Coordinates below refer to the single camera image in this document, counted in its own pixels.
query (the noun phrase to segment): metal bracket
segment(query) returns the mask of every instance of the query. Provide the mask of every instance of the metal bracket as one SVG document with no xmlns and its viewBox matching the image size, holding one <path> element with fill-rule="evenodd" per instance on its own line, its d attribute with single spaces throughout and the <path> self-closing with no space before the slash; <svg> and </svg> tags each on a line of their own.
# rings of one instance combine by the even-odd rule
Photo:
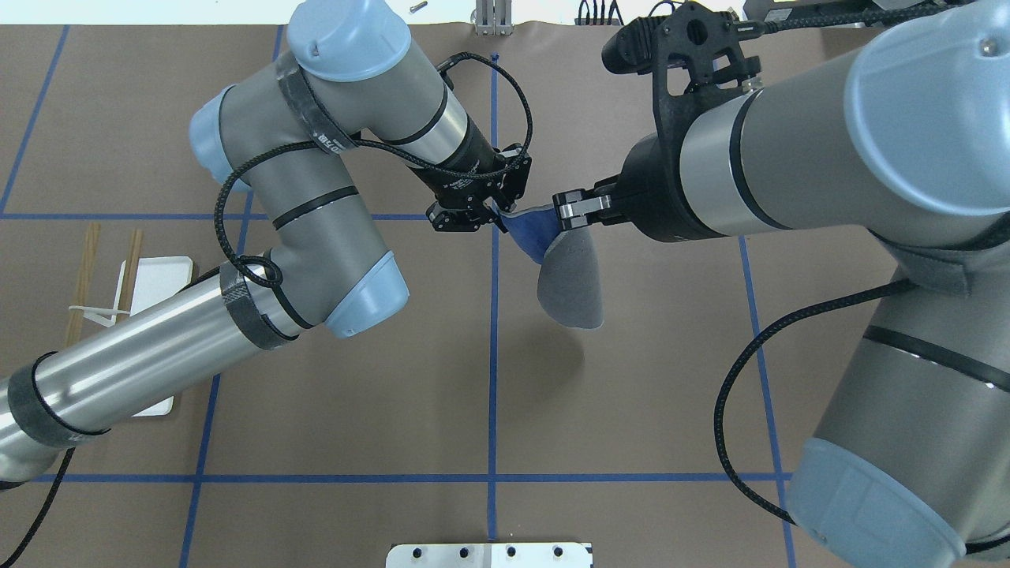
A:
<svg viewBox="0 0 1010 568">
<path fill-rule="evenodd" d="M 592 568 L 588 543 L 398 545 L 386 568 Z"/>
<path fill-rule="evenodd" d="M 495 168 L 504 167 L 521 150 L 522 147 L 514 144 L 499 152 L 495 157 Z M 453 208 L 451 204 L 445 207 L 435 201 L 425 211 L 431 226 L 439 232 L 473 232 L 483 224 L 495 223 L 502 232 L 508 232 L 498 213 L 514 210 L 515 202 L 525 194 L 531 162 L 532 158 L 527 155 L 518 168 L 503 177 L 467 186 L 471 193 L 466 196 L 466 208 Z"/>
<path fill-rule="evenodd" d="M 512 0 L 477 0 L 474 26 L 478 35 L 512 35 Z"/>
</svg>

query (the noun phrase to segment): robotic arm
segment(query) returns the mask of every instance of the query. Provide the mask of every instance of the robotic arm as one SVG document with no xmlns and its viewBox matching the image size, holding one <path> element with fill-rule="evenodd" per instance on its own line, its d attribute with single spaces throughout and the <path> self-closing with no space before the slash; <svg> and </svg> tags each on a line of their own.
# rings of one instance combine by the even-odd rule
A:
<svg viewBox="0 0 1010 568">
<path fill-rule="evenodd" d="M 323 323 L 346 338 L 403 307 L 408 291 L 393 254 L 334 156 L 384 146 L 363 129 L 428 164 L 413 171 L 435 193 L 437 230 L 496 222 L 486 202 L 509 211 L 522 194 L 525 145 L 492 149 L 439 73 L 467 55 L 436 70 L 382 0 L 309 0 L 288 40 L 276 65 L 224 89 L 190 125 L 198 160 L 219 182 L 256 188 L 281 246 L 263 259 L 231 255 L 169 300 L 0 382 L 0 489 L 304 329 Z"/>
<path fill-rule="evenodd" d="M 566 229 L 630 221 L 678 242 L 855 223 L 895 254 L 919 286 L 881 302 L 789 493 L 792 518 L 856 566 L 1010 555 L 1008 29 L 1010 1 L 979 0 L 762 88 L 740 41 L 771 25 L 693 2 L 636 20 L 604 63 L 652 74 L 656 132 L 619 175 L 556 196 Z M 459 60 L 434 68 L 381 0 L 308 0 L 288 38 L 191 124 L 201 164 L 256 188 L 282 245 L 0 382 L 0 489 L 303 329 L 348 337 L 403 306 L 333 155 L 386 144 L 413 157 L 438 230 L 497 223 L 488 200 L 509 211 L 522 195 L 528 139 L 492 149 L 440 73 Z M 668 92 L 671 67 L 691 75 L 684 95 Z"/>
<path fill-rule="evenodd" d="M 870 228 L 918 287 L 881 302 L 781 512 L 860 567 L 1010 557 L 1010 2 L 761 88 L 739 42 L 770 27 L 689 2 L 622 28 L 603 62 L 652 74 L 656 133 L 559 218 L 663 242 Z"/>
</svg>

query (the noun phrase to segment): braided black cable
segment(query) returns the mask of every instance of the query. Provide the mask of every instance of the braided black cable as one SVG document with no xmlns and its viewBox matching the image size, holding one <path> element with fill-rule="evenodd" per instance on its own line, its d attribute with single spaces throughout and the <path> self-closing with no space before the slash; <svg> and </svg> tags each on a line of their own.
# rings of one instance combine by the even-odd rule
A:
<svg viewBox="0 0 1010 568">
<path fill-rule="evenodd" d="M 53 506 L 53 501 L 57 498 L 57 491 L 60 490 L 60 484 L 63 483 L 63 478 L 67 475 L 67 468 L 70 467 L 70 461 L 73 458 L 74 448 L 70 448 L 64 454 L 64 459 L 60 463 L 60 469 L 57 470 L 57 475 L 53 479 L 53 485 L 49 486 L 49 492 L 45 495 L 45 500 L 42 501 L 42 508 L 38 510 L 38 514 L 35 515 L 35 519 L 31 523 L 31 526 L 28 528 L 28 532 L 24 535 L 24 538 L 21 539 L 21 542 L 18 543 L 14 552 L 7 557 L 7 560 L 5 560 L 3 564 L 0 564 L 0 568 L 10 568 L 15 562 L 17 562 L 17 559 L 21 558 L 24 551 L 27 550 L 28 544 L 31 542 L 31 539 L 35 537 L 35 533 L 38 532 L 38 528 L 42 526 L 42 520 L 45 519 L 45 515 L 49 512 L 49 507 Z"/>
<path fill-rule="evenodd" d="M 529 143 L 533 139 L 533 112 L 529 108 L 529 101 L 526 99 L 526 94 L 522 92 L 522 88 L 519 87 L 518 81 L 516 81 L 515 78 L 513 78 L 512 75 L 510 75 L 507 71 L 502 69 L 501 66 L 483 56 L 479 56 L 477 54 L 473 54 L 470 52 L 462 52 L 448 58 L 447 60 L 445 60 L 444 62 L 440 63 L 437 66 L 437 71 L 439 73 L 445 73 L 449 69 L 456 67 L 460 62 L 466 60 L 477 61 L 498 72 L 499 75 L 505 78 L 505 80 L 508 81 L 510 85 L 512 85 L 512 88 L 515 89 L 516 95 L 519 97 L 519 102 L 522 103 L 522 109 L 526 115 L 526 137 L 523 139 L 522 148 L 520 149 L 519 153 L 516 154 L 514 157 L 512 157 L 508 162 L 506 162 L 505 166 L 502 167 L 502 169 L 496 170 L 494 172 L 487 172 L 484 174 L 457 172 L 453 170 L 447 170 L 445 168 L 442 168 L 437 164 L 432 164 L 427 160 L 418 158 L 412 154 L 404 152 L 403 150 L 400 150 L 399 148 L 388 145 L 386 143 L 369 140 L 369 139 L 356 139 L 355 143 L 361 147 L 375 148 L 378 150 L 388 152 L 396 156 L 397 158 L 406 160 L 407 162 L 410 162 L 411 164 L 414 164 L 416 166 L 420 166 L 422 168 L 438 172 L 440 174 L 445 174 L 456 178 L 462 178 L 467 180 L 496 179 L 519 168 L 522 165 L 523 160 L 528 156 L 527 149 L 529 148 Z M 214 204 L 214 232 L 217 235 L 217 244 L 220 246 L 221 252 L 224 253 L 225 258 L 228 259 L 228 262 L 231 264 L 231 266 L 235 267 L 235 270 L 237 270 L 239 274 L 247 278 L 249 282 L 252 282 L 254 284 L 263 286 L 265 288 L 278 288 L 284 282 L 284 275 L 281 272 L 281 268 L 277 266 L 277 264 L 275 264 L 270 259 L 254 255 L 239 256 L 238 254 L 235 253 L 234 249 L 231 247 L 231 243 L 228 241 L 228 234 L 224 230 L 224 208 L 228 202 L 228 196 L 231 195 L 231 190 L 234 187 L 235 182 L 238 181 L 239 178 L 241 178 L 243 175 L 245 175 L 246 172 L 248 172 L 256 166 L 263 164 L 264 162 L 272 158 L 276 158 L 278 156 L 287 154 L 289 152 L 296 152 L 299 150 L 311 150 L 318 148 L 319 147 L 312 140 L 305 140 L 305 141 L 292 143 L 279 146 L 277 148 L 274 148 L 259 156 L 251 158 L 241 166 L 235 168 L 235 170 L 231 172 L 228 178 L 224 180 L 224 183 L 221 185 L 221 191 L 217 194 L 217 202 Z M 264 276 L 261 277 L 256 272 L 254 272 L 249 268 L 249 265 L 262 266 L 265 270 Z"/>
<path fill-rule="evenodd" d="M 224 206 L 227 205 L 228 196 L 231 195 L 231 188 L 234 187 L 238 178 L 245 175 L 246 172 L 256 166 L 263 164 L 271 158 L 281 156 L 282 154 L 311 149 L 318 150 L 319 147 L 316 146 L 314 141 L 306 140 L 279 146 L 256 156 L 241 166 L 235 168 L 235 170 L 228 175 L 228 178 L 224 180 L 224 184 L 221 185 L 221 191 L 217 194 L 217 202 L 214 204 L 214 233 L 217 234 L 217 244 L 221 247 L 221 252 L 224 253 L 224 257 L 228 259 L 231 266 L 235 267 L 235 270 L 247 278 L 249 282 L 259 286 L 263 286 L 265 288 L 277 288 L 282 282 L 284 282 L 284 275 L 281 274 L 281 269 L 269 259 L 249 255 L 238 256 L 235 254 L 235 250 L 231 248 L 231 243 L 228 242 L 228 233 L 224 230 Z M 260 275 L 252 272 L 252 269 L 250 269 L 248 265 L 259 265 L 264 267 L 266 270 L 266 278 L 262 278 Z"/>
<path fill-rule="evenodd" d="M 830 16 L 811 16 L 809 18 L 797 18 L 785 21 L 767 21 L 765 33 L 776 33 L 787 29 L 801 29 L 807 27 L 829 27 L 832 25 L 845 25 L 850 23 L 871 24 L 879 21 L 889 23 L 899 23 L 923 16 L 931 16 L 944 10 L 955 8 L 955 5 L 928 4 L 921 6 L 910 6 L 898 10 L 867 10 L 854 14 L 837 14 Z"/>
<path fill-rule="evenodd" d="M 652 17 L 652 14 L 655 13 L 655 9 L 664 4 L 669 5 L 672 12 L 676 12 L 677 5 L 684 4 L 684 2 L 681 2 L 680 0 L 660 0 L 654 6 L 652 6 L 652 9 L 648 11 L 648 15 L 645 17 Z"/>
<path fill-rule="evenodd" d="M 624 25 L 624 16 L 621 15 L 621 9 L 617 5 L 617 0 L 610 3 L 610 12 L 607 14 L 607 24 L 612 25 L 614 19 L 614 12 L 617 12 L 617 23 Z"/>
<path fill-rule="evenodd" d="M 522 165 L 522 161 L 527 157 L 527 152 L 529 150 L 529 143 L 533 139 L 533 111 L 529 108 L 529 101 L 526 99 L 526 94 L 523 93 L 522 92 L 522 88 L 519 87 L 519 82 L 516 81 L 515 78 L 512 77 L 507 71 L 505 71 L 504 69 L 502 69 L 501 66 L 499 66 L 495 62 L 489 60 L 488 58 L 485 58 L 484 56 L 479 56 L 477 54 L 473 54 L 473 53 L 470 53 L 470 52 L 462 52 L 462 53 L 459 53 L 459 54 L 457 54 L 457 55 L 448 58 L 444 62 L 438 64 L 436 66 L 436 69 L 438 70 L 439 73 L 445 73 L 449 69 L 452 69 L 453 67 L 456 67 L 457 64 L 459 64 L 460 62 L 467 61 L 467 60 L 474 60 L 476 62 L 482 63 L 482 64 L 490 67 L 491 69 L 493 69 L 496 72 L 498 72 L 498 74 L 501 75 L 502 78 L 504 78 L 506 81 L 508 81 L 508 83 L 510 85 L 512 85 L 512 88 L 515 89 L 515 94 L 516 94 L 516 96 L 519 97 L 519 102 L 522 103 L 523 113 L 526 115 L 526 137 L 523 138 L 522 148 L 520 149 L 520 151 L 519 151 L 518 154 L 516 154 L 515 156 L 513 156 L 508 162 L 505 163 L 505 166 L 501 170 L 497 170 L 497 171 L 494 171 L 494 172 L 487 172 L 487 173 L 484 173 L 484 174 L 471 174 L 469 172 L 456 172 L 456 171 L 452 171 L 452 170 L 446 170 L 445 168 L 442 168 L 442 167 L 438 166 L 437 164 L 432 164 L 431 162 L 428 162 L 427 160 L 423 160 L 421 158 L 418 158 L 418 157 L 416 157 L 416 156 L 414 156 L 412 154 L 404 152 L 404 151 L 400 150 L 399 148 L 396 148 L 394 146 L 390 146 L 390 145 L 388 145 L 386 143 L 362 139 L 362 140 L 356 140 L 356 143 L 358 144 L 358 146 L 362 146 L 362 147 L 365 147 L 365 148 L 375 148 L 375 149 L 378 149 L 378 150 L 382 150 L 382 151 L 388 152 L 388 153 L 396 156 L 397 158 L 400 158 L 401 160 L 406 160 L 407 162 L 410 162 L 411 164 L 414 164 L 415 166 L 420 166 L 422 168 L 426 168 L 426 169 L 431 170 L 433 172 L 438 172 L 439 174 L 445 174 L 445 175 L 448 175 L 448 176 L 453 176 L 453 177 L 465 179 L 465 180 L 490 180 L 490 179 L 495 179 L 495 178 L 499 178 L 499 177 L 501 177 L 501 176 L 503 176 L 503 175 L 505 175 L 505 174 L 507 174 L 507 173 L 509 173 L 509 172 L 511 172 L 511 171 L 513 171 L 513 170 L 515 170 L 517 168 L 519 168 L 519 166 Z"/>
<path fill-rule="evenodd" d="M 735 485 L 736 488 L 739 489 L 740 492 L 743 493 L 748 499 L 786 523 L 796 525 L 789 512 L 759 495 L 753 489 L 750 488 L 749 485 L 740 479 L 740 476 L 736 474 L 736 470 L 733 469 L 733 465 L 729 461 L 729 455 L 726 453 L 726 435 L 723 425 L 723 419 L 726 411 L 726 401 L 729 399 L 729 391 L 733 388 L 736 378 L 739 377 L 740 372 L 743 371 L 743 368 L 746 366 L 750 358 L 753 357 L 753 355 L 758 353 L 758 350 L 761 349 L 761 347 L 770 339 L 772 339 L 773 336 L 785 329 L 789 325 L 796 323 L 797 321 L 828 311 L 880 299 L 885 296 L 900 294 L 902 292 L 913 290 L 917 287 L 918 286 L 910 280 L 898 280 L 884 286 L 878 286 L 877 288 L 865 290 L 863 292 L 857 292 L 841 298 L 835 298 L 819 304 L 814 304 L 803 309 L 798 309 L 780 317 L 775 321 L 775 323 L 766 327 L 761 334 L 758 334 L 758 336 L 751 340 L 749 344 L 747 344 L 747 347 L 743 349 L 743 352 L 736 358 L 733 366 L 729 368 L 729 372 L 726 374 L 726 379 L 722 382 L 722 388 L 719 389 L 719 396 L 715 399 L 715 410 L 712 417 L 715 429 L 715 451 L 719 455 L 719 463 L 722 465 L 722 469 L 726 472 L 729 480 L 733 482 L 733 485 Z"/>
</svg>

